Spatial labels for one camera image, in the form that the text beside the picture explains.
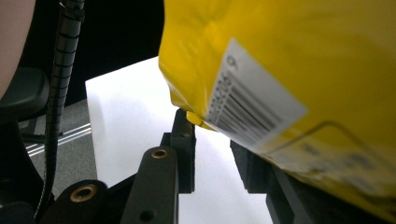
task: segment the brass hole insert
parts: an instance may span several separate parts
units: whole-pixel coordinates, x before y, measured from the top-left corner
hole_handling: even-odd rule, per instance
[[[168,156],[168,152],[164,149],[159,149],[159,150],[153,151],[151,153],[151,156],[155,159],[162,159],[162,158],[165,158]]]
[[[97,187],[95,185],[89,184],[81,186],[78,189],[75,189],[72,195],[70,195],[70,201],[74,203],[86,202],[96,194],[96,191]]]

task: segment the screw hole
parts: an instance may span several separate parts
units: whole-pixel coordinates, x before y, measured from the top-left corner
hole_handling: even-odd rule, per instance
[[[167,157],[167,156],[168,156],[168,153],[167,153],[165,150],[160,149],[160,150],[153,151],[153,152],[151,153],[151,156],[152,156],[153,158],[155,158],[155,159],[162,159],[162,158],[164,158],[164,157]]]
[[[79,187],[70,195],[70,201],[74,203],[83,203],[91,199],[96,194],[97,188],[95,185],[86,185]]]
[[[144,222],[149,222],[154,218],[155,218],[155,213],[154,213],[154,211],[151,211],[151,210],[143,211],[140,214],[140,220],[144,221]]]

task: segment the yellow plastic package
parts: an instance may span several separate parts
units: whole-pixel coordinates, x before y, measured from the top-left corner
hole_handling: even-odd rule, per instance
[[[396,222],[396,1],[165,0],[172,102]]]

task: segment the dark background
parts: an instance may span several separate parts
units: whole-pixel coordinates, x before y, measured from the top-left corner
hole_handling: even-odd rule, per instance
[[[20,66],[50,77],[59,1],[36,0]],[[66,105],[86,98],[85,80],[158,55],[163,32],[163,0],[86,0],[78,50]]]

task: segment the white label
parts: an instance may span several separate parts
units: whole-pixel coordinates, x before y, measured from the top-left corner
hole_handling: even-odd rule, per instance
[[[288,90],[231,39],[206,113],[210,126],[254,150],[306,113]]]

